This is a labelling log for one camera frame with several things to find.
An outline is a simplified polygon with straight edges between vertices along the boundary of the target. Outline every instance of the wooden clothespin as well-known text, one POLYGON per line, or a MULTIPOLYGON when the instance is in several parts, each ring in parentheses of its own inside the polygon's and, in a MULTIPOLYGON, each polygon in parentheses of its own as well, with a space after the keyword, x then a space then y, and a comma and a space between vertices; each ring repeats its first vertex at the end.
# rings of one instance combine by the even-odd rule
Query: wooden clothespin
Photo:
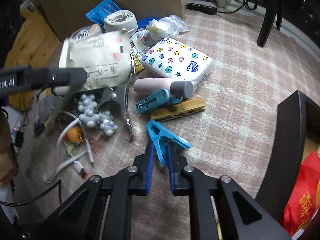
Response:
POLYGON ((155 109, 151 112, 150 118, 152 120, 167 121, 203 111, 204 107, 205 102, 202 98, 193 98, 176 105, 155 109))

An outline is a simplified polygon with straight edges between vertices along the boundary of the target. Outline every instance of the clear plastic bag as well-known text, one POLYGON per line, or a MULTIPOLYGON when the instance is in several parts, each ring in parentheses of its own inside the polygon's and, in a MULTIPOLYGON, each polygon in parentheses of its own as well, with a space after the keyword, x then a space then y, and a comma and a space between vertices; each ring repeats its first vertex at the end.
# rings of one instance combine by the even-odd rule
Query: clear plastic bag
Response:
POLYGON ((185 22, 173 14, 158 21, 149 21, 147 30, 150 32, 151 38, 156 41, 163 38, 175 38, 179 32, 190 31, 185 22))

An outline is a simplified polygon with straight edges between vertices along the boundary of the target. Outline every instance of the bottle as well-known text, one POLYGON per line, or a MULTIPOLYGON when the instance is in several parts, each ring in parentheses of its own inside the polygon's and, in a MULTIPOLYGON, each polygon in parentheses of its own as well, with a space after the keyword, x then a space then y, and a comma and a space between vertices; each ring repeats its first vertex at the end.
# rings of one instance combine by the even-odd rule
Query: bottle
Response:
POLYGON ((140 78, 133 85, 136 93, 151 95, 159 89, 167 89, 170 97, 190 98, 193 94, 193 86, 190 81, 175 81, 172 78, 140 78))

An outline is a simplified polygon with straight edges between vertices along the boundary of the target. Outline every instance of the orange toy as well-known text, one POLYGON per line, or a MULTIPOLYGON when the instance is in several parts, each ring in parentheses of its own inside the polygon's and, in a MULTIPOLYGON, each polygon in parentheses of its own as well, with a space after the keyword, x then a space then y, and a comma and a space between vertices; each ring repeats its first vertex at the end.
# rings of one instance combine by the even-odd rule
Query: orange toy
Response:
POLYGON ((82 143, 82 138, 81 138, 81 128, 80 127, 71 127, 66 135, 63 137, 65 141, 69 141, 75 146, 78 146, 80 143, 82 143))

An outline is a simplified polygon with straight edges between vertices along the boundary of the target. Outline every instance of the blue packet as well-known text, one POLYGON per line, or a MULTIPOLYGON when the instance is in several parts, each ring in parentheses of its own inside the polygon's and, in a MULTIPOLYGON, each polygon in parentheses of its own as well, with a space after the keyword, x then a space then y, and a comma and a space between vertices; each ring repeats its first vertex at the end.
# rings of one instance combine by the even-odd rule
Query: blue packet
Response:
POLYGON ((112 0, 103 0, 85 16, 90 21, 103 26, 103 20, 105 19, 105 17, 119 10, 121 10, 121 8, 117 6, 112 0))

